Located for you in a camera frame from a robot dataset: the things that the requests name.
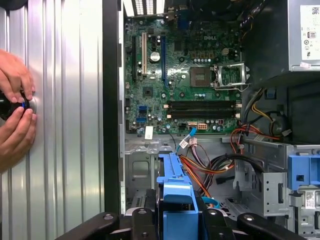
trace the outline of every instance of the ridged metal panel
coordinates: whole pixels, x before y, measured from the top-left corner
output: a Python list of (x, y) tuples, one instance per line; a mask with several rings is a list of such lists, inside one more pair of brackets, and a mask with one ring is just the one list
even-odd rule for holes
[(35, 80), (37, 132), (2, 174), (2, 239), (53, 240), (104, 208), (102, 0), (0, 8), (0, 48)]

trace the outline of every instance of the motherboard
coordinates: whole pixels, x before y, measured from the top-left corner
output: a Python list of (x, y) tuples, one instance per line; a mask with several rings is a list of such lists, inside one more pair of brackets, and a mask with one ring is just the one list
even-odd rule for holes
[(231, 133), (246, 78), (238, 22), (128, 19), (125, 23), (127, 133)]

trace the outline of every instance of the blue plastic bracket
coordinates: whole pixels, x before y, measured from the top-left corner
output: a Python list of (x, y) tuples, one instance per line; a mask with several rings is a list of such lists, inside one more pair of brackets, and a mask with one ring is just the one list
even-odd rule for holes
[(163, 185), (163, 202), (190, 204), (194, 209), (163, 211), (163, 240), (197, 240), (199, 211), (192, 182), (176, 153), (159, 154), (159, 158), (163, 159), (164, 176), (156, 181)]
[(288, 188), (320, 185), (320, 155), (288, 157)]

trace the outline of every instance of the hand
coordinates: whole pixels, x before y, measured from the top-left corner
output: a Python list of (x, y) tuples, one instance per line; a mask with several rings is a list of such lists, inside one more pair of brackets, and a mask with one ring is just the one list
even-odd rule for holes
[(0, 49), (0, 90), (12, 103), (22, 103), (21, 87), (26, 99), (32, 99), (34, 80), (23, 62), (16, 56)]
[(17, 164), (35, 140), (37, 116), (32, 109), (23, 112), (18, 107), (0, 127), (0, 173)]

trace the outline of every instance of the dell logo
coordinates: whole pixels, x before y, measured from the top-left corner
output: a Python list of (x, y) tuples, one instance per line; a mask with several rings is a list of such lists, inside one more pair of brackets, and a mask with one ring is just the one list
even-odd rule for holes
[(217, 40), (216, 36), (204, 36), (203, 39), (204, 40)]

